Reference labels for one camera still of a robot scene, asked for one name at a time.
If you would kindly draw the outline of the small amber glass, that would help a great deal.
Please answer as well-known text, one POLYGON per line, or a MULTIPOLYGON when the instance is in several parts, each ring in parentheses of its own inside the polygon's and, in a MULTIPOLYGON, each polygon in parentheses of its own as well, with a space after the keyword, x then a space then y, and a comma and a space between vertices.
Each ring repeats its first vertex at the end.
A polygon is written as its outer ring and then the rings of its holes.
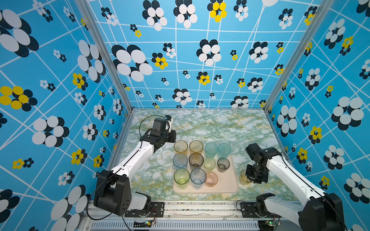
POLYGON ((240 183, 241 185, 248 185, 251 183, 251 181, 246 176, 246 170, 244 169, 240 174, 240 183))

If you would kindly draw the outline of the tall amber glass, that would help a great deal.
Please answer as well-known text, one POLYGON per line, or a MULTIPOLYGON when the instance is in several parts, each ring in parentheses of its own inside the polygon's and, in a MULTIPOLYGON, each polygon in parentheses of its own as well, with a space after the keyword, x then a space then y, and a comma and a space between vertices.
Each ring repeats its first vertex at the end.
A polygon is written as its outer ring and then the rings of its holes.
POLYGON ((188 151, 188 143, 184 140, 176 141, 173 147, 177 154, 186 154, 188 151))

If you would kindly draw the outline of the textured blue glass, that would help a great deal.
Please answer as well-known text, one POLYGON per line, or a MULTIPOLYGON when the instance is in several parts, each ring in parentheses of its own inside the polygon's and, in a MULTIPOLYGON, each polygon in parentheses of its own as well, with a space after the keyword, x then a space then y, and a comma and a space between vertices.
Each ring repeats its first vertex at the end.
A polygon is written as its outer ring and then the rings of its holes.
POLYGON ((180 168, 186 169, 188 166, 188 157, 185 154, 179 153, 174 156, 172 162, 175 170, 180 168))

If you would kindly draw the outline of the small grey glass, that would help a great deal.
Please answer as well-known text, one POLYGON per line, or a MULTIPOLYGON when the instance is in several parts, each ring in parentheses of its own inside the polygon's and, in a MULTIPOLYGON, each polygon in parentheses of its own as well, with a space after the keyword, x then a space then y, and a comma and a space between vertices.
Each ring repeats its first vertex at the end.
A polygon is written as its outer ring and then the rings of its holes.
POLYGON ((227 171, 230 168, 230 161, 227 158, 219 158, 217 161, 217 170, 221 173, 227 171))

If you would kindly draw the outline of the tall yellow glass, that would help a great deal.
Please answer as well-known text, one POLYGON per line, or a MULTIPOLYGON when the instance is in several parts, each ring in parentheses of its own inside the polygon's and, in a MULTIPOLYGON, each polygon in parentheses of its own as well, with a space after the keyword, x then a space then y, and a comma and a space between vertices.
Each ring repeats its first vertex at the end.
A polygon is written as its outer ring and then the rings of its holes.
POLYGON ((191 153, 201 153, 203 151, 204 145, 200 140, 193 140, 189 144, 191 153))

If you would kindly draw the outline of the teal dotted glass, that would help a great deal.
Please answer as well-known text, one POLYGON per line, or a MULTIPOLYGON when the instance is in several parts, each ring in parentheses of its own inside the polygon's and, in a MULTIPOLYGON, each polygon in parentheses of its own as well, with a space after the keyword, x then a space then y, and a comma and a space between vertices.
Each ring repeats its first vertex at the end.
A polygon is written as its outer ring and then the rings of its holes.
POLYGON ((214 142, 208 142, 205 147, 205 156, 207 158, 214 158, 218 152, 218 145, 214 142))
POLYGON ((218 158, 228 158, 232 152, 230 144, 222 142, 218 145, 217 156, 218 158))

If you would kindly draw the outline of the tall grey glass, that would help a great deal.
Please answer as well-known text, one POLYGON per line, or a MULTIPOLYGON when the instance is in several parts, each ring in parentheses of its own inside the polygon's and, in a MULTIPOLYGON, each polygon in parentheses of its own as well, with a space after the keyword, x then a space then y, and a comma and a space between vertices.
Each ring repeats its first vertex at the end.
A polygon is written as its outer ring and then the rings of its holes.
POLYGON ((189 157, 189 164, 191 168, 201 167, 204 163, 204 157, 200 153, 192 153, 189 157))

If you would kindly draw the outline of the tall green glass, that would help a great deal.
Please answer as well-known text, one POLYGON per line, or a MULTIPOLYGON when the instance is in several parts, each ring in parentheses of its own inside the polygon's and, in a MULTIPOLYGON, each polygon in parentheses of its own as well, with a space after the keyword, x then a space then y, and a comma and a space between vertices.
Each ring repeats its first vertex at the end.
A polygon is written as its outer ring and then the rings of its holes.
POLYGON ((179 168, 173 175, 175 185, 181 189, 185 189, 188 186, 190 180, 190 173, 186 168, 179 168))

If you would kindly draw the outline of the small pink glass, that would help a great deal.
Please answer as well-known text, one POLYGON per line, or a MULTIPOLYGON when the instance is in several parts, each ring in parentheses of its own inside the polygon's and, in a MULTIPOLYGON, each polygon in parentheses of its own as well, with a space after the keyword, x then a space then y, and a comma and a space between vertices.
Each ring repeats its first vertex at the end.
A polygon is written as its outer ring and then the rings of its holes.
POLYGON ((214 172, 206 173, 205 185, 207 187, 214 187, 218 183, 218 176, 214 172))

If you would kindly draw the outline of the small light green glass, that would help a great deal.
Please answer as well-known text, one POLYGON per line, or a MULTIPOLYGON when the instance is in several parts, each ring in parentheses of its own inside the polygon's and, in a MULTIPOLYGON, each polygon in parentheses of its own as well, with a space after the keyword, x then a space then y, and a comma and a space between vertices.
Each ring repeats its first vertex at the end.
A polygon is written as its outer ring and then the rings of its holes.
POLYGON ((208 157, 204 159, 203 166, 206 172, 212 172, 214 168, 216 167, 216 161, 214 158, 208 157))

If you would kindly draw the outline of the tall pale blue glass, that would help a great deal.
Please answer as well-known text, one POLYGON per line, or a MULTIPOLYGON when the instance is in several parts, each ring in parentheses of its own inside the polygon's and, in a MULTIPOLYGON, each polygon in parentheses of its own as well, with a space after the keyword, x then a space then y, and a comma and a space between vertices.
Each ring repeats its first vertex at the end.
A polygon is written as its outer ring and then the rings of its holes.
POLYGON ((195 168, 190 173, 190 180, 196 190, 200 189, 203 186, 206 178, 206 172, 201 168, 195 168))

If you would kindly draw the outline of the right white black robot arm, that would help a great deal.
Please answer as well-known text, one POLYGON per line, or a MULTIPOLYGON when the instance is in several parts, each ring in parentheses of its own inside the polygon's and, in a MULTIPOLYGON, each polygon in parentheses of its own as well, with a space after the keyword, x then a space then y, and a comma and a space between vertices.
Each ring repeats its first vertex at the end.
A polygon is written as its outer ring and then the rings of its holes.
POLYGON ((252 143, 246 152, 253 165, 246 168, 246 177, 253 183, 267 183, 268 175, 273 172, 288 186, 300 201, 296 205, 265 193, 256 198, 255 211, 258 216, 276 214, 296 225, 303 231, 346 231, 343 203, 335 193, 328 194, 315 186, 292 165, 277 149, 262 149, 252 143))

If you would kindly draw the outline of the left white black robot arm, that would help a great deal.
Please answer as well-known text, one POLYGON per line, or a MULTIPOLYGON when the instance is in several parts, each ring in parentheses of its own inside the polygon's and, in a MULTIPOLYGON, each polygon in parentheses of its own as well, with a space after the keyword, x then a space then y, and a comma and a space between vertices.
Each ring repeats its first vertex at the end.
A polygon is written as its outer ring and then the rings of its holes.
POLYGON ((172 129, 173 118, 166 115, 156 118, 151 129, 140 138, 135 149, 112 170, 99 173, 93 205, 109 213, 123 216, 136 210, 147 215, 151 210, 151 197, 144 193, 133 193, 130 180, 165 143, 176 142, 176 131, 172 129))

